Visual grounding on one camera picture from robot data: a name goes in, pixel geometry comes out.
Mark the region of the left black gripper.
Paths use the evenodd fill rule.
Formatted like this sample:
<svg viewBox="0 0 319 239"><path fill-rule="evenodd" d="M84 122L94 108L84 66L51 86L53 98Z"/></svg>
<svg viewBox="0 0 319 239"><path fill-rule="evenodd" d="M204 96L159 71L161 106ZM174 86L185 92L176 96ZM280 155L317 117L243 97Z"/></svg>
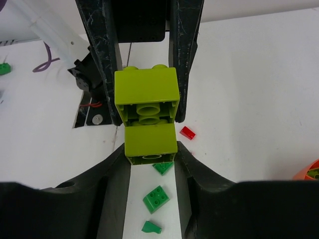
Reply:
<svg viewBox="0 0 319 239"><path fill-rule="evenodd" d="M123 68L119 43L161 42L169 21L169 66L176 69L180 95L175 121L183 122L204 0L77 0L76 5L116 126L122 124L115 106L115 72Z"/></svg>

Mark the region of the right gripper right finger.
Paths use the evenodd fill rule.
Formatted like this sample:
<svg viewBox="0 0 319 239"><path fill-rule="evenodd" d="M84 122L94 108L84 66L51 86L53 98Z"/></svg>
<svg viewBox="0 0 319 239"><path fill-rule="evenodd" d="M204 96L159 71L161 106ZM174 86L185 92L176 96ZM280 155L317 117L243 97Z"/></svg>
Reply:
<svg viewBox="0 0 319 239"><path fill-rule="evenodd" d="M319 183L232 182L179 142L174 161L184 239L316 239Z"/></svg>

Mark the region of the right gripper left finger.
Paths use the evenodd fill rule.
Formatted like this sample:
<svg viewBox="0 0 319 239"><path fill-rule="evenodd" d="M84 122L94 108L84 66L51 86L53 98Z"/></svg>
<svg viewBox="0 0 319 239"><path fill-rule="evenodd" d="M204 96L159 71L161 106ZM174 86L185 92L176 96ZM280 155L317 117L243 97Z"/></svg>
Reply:
<svg viewBox="0 0 319 239"><path fill-rule="evenodd" d="M0 185L3 239L120 239L131 164L124 147L55 188Z"/></svg>

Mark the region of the green square lego brick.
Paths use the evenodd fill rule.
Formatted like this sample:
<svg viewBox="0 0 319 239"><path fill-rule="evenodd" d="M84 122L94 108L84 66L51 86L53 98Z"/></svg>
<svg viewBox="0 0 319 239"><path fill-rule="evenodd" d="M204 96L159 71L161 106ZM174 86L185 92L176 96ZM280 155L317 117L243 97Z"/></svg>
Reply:
<svg viewBox="0 0 319 239"><path fill-rule="evenodd" d="M143 203L146 206L150 214L156 212L164 204L170 200L162 186L157 186L155 189L150 191L144 198Z"/></svg>

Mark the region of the green long lego brick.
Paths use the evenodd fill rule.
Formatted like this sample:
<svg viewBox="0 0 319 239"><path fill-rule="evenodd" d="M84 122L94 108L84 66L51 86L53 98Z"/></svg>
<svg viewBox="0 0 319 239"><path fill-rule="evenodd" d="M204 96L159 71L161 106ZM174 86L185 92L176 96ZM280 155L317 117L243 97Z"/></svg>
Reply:
<svg viewBox="0 0 319 239"><path fill-rule="evenodd" d="M173 162L155 163L152 167L161 175L164 176L173 166Z"/></svg>

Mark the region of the lime long lego brick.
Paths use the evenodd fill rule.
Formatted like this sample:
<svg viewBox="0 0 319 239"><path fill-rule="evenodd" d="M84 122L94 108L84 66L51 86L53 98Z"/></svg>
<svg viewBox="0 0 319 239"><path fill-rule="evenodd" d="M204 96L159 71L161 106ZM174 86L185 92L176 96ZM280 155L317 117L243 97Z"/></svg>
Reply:
<svg viewBox="0 0 319 239"><path fill-rule="evenodd" d="M159 64L151 69L134 66L115 72L115 106L125 126L150 113L175 121L180 95L174 67Z"/></svg>

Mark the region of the small red lego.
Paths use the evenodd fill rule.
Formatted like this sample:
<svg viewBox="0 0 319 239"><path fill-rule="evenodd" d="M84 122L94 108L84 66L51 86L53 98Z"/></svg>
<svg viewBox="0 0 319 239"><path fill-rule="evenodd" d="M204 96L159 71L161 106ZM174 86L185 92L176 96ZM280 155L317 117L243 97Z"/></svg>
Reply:
<svg viewBox="0 0 319 239"><path fill-rule="evenodd" d="M189 140L193 140L196 137L196 133L187 126L184 126L179 133Z"/></svg>

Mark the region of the lime square lego brick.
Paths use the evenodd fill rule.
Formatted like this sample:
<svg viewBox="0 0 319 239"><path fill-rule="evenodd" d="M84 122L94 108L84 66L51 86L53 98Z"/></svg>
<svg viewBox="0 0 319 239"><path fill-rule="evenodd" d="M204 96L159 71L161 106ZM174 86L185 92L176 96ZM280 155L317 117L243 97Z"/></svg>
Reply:
<svg viewBox="0 0 319 239"><path fill-rule="evenodd" d="M319 168L313 168L313 169L310 169L308 172L307 172L307 176L313 178L313 179L316 179L318 180L319 179Z"/></svg>

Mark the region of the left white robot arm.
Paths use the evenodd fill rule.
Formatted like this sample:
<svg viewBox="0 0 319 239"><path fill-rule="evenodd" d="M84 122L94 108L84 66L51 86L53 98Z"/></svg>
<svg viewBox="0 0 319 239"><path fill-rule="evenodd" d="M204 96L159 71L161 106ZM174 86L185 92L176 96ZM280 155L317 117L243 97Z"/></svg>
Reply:
<svg viewBox="0 0 319 239"><path fill-rule="evenodd" d="M53 48L77 86L102 103L110 123L122 123L114 104L115 71L121 43L160 42L169 32L169 65L177 71L180 103L176 122L186 115L188 79L197 50L201 0L78 0L88 40L82 39L43 0L3 0Z"/></svg>

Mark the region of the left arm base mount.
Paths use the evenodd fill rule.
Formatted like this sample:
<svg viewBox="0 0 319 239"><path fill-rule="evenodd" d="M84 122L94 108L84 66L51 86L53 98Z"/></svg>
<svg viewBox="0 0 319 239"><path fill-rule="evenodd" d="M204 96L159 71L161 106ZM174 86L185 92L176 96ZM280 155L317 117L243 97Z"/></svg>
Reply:
<svg viewBox="0 0 319 239"><path fill-rule="evenodd" d="M73 128L112 124L108 104L91 98L84 92L78 106Z"/></svg>

